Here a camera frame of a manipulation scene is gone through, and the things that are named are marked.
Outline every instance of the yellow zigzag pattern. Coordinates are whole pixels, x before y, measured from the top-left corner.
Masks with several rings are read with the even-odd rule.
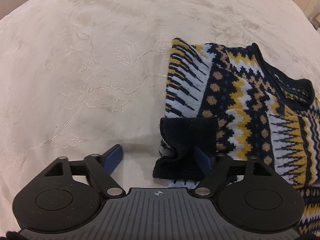
[[[244,97],[244,93],[241,88],[245,86],[245,82],[243,79],[238,79],[237,81],[233,81],[233,86],[237,88],[237,91],[235,93],[231,93],[230,96],[234,100],[235,104],[233,106],[229,106],[229,109],[234,109],[242,117],[242,120],[236,124],[236,128],[242,131],[241,135],[236,138],[237,142],[241,145],[236,156],[240,160],[246,160],[246,153],[251,150],[252,146],[247,142],[247,138],[251,135],[251,131],[246,128],[246,124],[251,121],[251,118],[244,112],[243,109],[245,106],[240,101],[240,98]]]
[[[252,59],[249,59],[248,55],[245,55],[245,57],[243,57],[240,52],[237,54],[236,57],[231,52],[227,52],[227,54],[229,58],[233,59],[236,64],[239,64],[240,60],[242,60],[243,63],[246,65],[249,63],[251,66],[257,66],[258,68],[260,68],[257,59],[254,55],[252,56]]]
[[[316,205],[308,205],[305,206],[304,213],[302,216],[302,225],[299,226],[299,230],[302,234],[313,232],[315,235],[320,236],[320,205],[317,203]]]
[[[303,117],[302,118],[304,120],[304,123],[306,124],[306,126],[304,127],[305,132],[307,133],[306,136],[306,140],[308,142],[308,152],[310,152],[311,156],[311,167],[310,167],[310,173],[311,173],[311,179],[309,181],[309,184],[313,184],[314,182],[316,182],[316,180],[318,179],[317,177],[317,169],[316,169],[316,163],[317,163],[317,159],[316,159],[316,155],[317,153],[314,150],[314,145],[315,142],[312,140],[312,132],[311,132],[311,123],[309,121],[308,118]]]

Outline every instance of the bed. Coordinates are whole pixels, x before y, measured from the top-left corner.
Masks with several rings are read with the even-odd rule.
[[[153,179],[171,40],[257,43],[265,60],[319,92],[320,36],[292,0],[30,0],[0,21],[0,235],[14,196],[58,156],[119,143],[112,174]]]

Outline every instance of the fair isle pattern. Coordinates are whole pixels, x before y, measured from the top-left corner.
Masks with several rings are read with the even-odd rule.
[[[268,107],[268,112],[270,114],[277,114],[277,109],[279,108],[278,99],[274,95],[272,95],[268,92],[266,92],[266,94],[270,98],[269,100],[266,101],[266,105]]]
[[[316,164],[318,163],[316,153],[319,152],[316,149],[315,141],[317,140],[315,138],[315,133],[312,132],[312,123],[310,120],[306,117],[301,117],[304,123],[304,132],[305,132],[305,150],[308,151],[308,156],[310,156],[310,167],[308,170],[310,171],[310,178],[308,184],[313,184],[316,182],[318,178],[318,170],[316,168]]]
[[[165,117],[196,117],[208,82],[214,54],[202,55],[181,39],[172,41]]]
[[[212,135],[217,152],[238,160],[248,155],[263,159],[303,196],[300,231],[320,236],[320,102],[311,96],[312,85],[293,81],[266,63],[256,44],[227,48],[176,38],[166,92],[167,118],[227,114]],[[175,156],[164,141],[160,152],[164,158]],[[196,185],[181,179],[171,186]]]
[[[299,190],[305,202],[305,210],[298,225],[302,234],[312,232],[320,236],[320,185]]]
[[[232,109],[226,112],[234,117],[234,120],[230,122],[227,127],[234,132],[234,135],[229,137],[228,141],[236,147],[228,154],[235,160],[245,160],[246,153],[251,150],[251,145],[247,141],[251,132],[246,128],[246,124],[250,122],[251,119],[244,110],[248,110],[247,101],[250,100],[250,96],[247,91],[252,87],[246,80],[241,78],[234,81],[233,86],[236,87],[237,91],[231,93],[230,97],[234,100],[235,104],[230,106],[229,108]]]
[[[249,58],[248,55],[245,55],[243,57],[240,52],[238,52],[236,56],[230,52],[227,52],[227,54],[229,56],[229,62],[231,63],[232,69],[237,73],[242,74],[243,71],[250,73],[250,70],[252,70],[255,75],[259,73],[262,77],[264,77],[264,73],[255,56]]]
[[[303,149],[297,116],[268,114],[275,171],[292,186],[306,182],[307,156]]]

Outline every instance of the patterned sweater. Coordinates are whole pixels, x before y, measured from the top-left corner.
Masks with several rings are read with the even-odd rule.
[[[204,132],[195,126],[195,136],[209,141],[211,152],[238,160],[261,158],[303,196],[301,233],[320,235],[320,103],[312,83],[269,65],[255,43],[227,48],[175,38],[172,44],[165,119],[208,118],[201,124]],[[179,126],[164,123],[154,177],[201,180],[190,151],[175,144],[187,133],[172,141],[172,133],[179,132],[170,129]]]

